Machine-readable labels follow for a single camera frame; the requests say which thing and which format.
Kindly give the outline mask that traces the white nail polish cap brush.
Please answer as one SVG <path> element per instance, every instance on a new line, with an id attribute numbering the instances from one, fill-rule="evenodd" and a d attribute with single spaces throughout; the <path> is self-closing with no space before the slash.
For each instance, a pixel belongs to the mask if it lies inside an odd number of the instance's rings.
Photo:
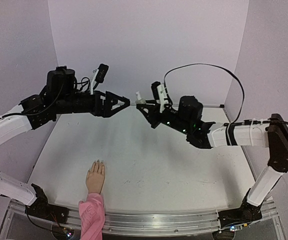
<path id="1" fill-rule="evenodd" d="M 135 95 L 136 95 L 136 99 L 137 99 L 138 101 L 142 99 L 141 93 L 140 93 L 139 91 L 137 91 L 137 92 L 135 93 Z"/>

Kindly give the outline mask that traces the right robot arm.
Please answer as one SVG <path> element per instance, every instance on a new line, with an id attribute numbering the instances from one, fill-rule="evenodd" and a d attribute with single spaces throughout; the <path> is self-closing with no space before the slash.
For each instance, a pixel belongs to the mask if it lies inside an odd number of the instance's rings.
<path id="1" fill-rule="evenodd" d="M 262 219 L 261 206 L 280 178 L 288 172 L 288 125 L 275 113 L 268 119 L 249 119 L 235 123 L 202 121 L 203 105 L 194 96 L 183 96 L 177 109 L 169 107 L 163 96 L 145 100 L 136 93 L 136 108 L 153 129 L 160 124 L 186 136 L 198 149 L 251 146 L 269 149 L 269 160 L 247 191 L 240 207 L 218 213 L 220 229 L 234 231 Z"/>

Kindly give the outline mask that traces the mannequin hand with nails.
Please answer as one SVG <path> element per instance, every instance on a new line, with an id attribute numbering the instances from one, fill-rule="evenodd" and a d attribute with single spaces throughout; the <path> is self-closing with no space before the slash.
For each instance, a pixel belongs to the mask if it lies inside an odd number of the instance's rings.
<path id="1" fill-rule="evenodd" d="M 93 162 L 85 179 L 89 194 L 101 194 L 105 182 L 105 171 L 106 168 L 103 162 L 99 160 Z"/>

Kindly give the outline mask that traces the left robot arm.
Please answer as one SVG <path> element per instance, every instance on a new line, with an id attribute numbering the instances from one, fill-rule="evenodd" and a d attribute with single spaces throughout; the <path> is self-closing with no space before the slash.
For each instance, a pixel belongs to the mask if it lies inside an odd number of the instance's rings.
<path id="1" fill-rule="evenodd" d="M 87 113 L 110 118 L 129 107 L 128 98 L 96 89 L 103 83 L 108 70 L 108 65 L 100 64 L 93 78 L 86 82 L 78 82 L 76 72 L 66 66 L 49 71 L 46 85 L 39 94 L 27 97 L 0 116 L 0 146 L 18 135 L 56 121 L 58 115 Z M 1 171 L 0 196 L 24 204 L 28 216 L 57 224 L 67 222 L 69 209 L 50 204 L 40 186 L 19 181 Z"/>

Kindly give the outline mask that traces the clear nail polish bottle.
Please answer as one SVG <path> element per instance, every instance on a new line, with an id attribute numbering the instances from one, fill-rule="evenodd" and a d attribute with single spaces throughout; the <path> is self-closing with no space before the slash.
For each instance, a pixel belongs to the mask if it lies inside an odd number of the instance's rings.
<path id="1" fill-rule="evenodd" d="M 135 104 L 136 105 L 145 105 L 147 102 L 146 102 L 146 100 L 144 99 L 144 98 L 141 98 L 141 99 L 137 99 L 136 101 L 135 101 Z"/>

